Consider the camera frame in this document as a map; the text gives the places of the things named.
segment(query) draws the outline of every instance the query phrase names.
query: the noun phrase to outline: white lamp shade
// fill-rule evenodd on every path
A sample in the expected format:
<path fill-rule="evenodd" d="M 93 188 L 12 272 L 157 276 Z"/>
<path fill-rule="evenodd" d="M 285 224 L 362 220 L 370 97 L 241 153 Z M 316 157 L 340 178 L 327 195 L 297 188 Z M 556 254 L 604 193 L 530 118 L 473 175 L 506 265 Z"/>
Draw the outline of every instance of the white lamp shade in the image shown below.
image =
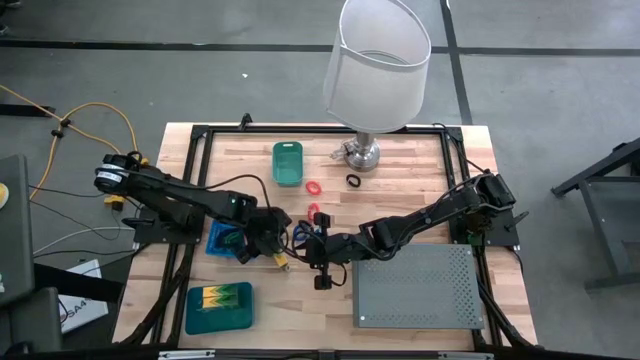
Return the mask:
<path fill-rule="evenodd" d="M 357 131 L 395 131 L 422 108 L 431 41 L 398 0 L 347 0 L 324 81 L 327 111 Z"/>

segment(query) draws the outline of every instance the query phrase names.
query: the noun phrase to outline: white paper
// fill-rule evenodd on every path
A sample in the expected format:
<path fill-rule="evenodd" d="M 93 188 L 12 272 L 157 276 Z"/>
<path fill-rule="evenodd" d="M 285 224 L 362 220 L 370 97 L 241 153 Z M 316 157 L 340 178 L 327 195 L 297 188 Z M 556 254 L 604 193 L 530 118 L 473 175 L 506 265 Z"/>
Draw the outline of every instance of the white paper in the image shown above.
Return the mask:
<path fill-rule="evenodd" d="M 98 266 L 100 266 L 98 260 L 94 259 L 68 269 L 67 271 L 102 278 Z M 69 316 L 62 323 L 63 334 L 109 313 L 107 303 L 104 301 L 95 301 L 67 295 L 59 295 L 59 299 L 69 312 Z M 62 306 L 58 305 L 58 308 L 60 309 L 60 322 L 62 322 L 67 315 Z"/>

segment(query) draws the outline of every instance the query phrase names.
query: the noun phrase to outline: green tray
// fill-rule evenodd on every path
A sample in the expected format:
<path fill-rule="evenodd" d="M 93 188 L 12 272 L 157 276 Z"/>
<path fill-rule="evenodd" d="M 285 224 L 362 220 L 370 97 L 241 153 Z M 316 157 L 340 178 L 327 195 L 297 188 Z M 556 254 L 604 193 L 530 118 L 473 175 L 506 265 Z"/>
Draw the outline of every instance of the green tray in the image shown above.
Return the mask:
<path fill-rule="evenodd" d="M 238 287 L 238 307 L 202 309 L 202 287 L 187 293 L 185 331 L 189 335 L 247 329 L 253 325 L 253 287 L 248 282 L 227 284 Z"/>
<path fill-rule="evenodd" d="M 280 186 L 300 186 L 303 177 L 302 144 L 297 141 L 273 145 L 273 180 Z"/>

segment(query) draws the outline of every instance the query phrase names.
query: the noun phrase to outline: black ring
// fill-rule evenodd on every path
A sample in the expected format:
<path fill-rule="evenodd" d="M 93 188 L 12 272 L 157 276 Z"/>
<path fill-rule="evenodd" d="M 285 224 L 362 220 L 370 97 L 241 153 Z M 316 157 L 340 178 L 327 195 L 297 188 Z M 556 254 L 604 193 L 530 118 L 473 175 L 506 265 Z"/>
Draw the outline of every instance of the black ring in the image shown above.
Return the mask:
<path fill-rule="evenodd" d="M 349 181 L 351 179 L 355 179 L 358 182 L 355 183 L 355 182 Z M 360 187 L 360 184 L 362 184 L 362 179 L 360 179 L 360 177 L 358 175 L 349 174 L 349 175 L 347 175 L 347 184 L 349 184 L 349 185 L 351 185 L 353 187 Z"/>

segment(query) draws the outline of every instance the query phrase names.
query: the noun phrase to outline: red ring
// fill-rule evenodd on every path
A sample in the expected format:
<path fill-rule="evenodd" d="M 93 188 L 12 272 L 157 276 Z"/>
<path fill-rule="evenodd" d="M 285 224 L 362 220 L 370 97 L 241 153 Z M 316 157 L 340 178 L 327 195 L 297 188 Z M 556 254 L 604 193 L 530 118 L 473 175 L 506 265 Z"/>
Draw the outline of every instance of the red ring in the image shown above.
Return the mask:
<path fill-rule="evenodd" d="M 322 187 L 320 186 L 320 184 L 318 184 L 315 181 L 307 181 L 307 184 L 305 185 L 305 187 L 307 188 L 307 191 L 311 195 L 322 194 Z"/>
<path fill-rule="evenodd" d="M 307 210 L 307 217 L 309 218 L 309 221 L 313 221 L 313 214 L 317 212 L 320 212 L 320 207 L 316 203 L 311 203 L 311 205 L 309 205 L 309 209 Z"/>

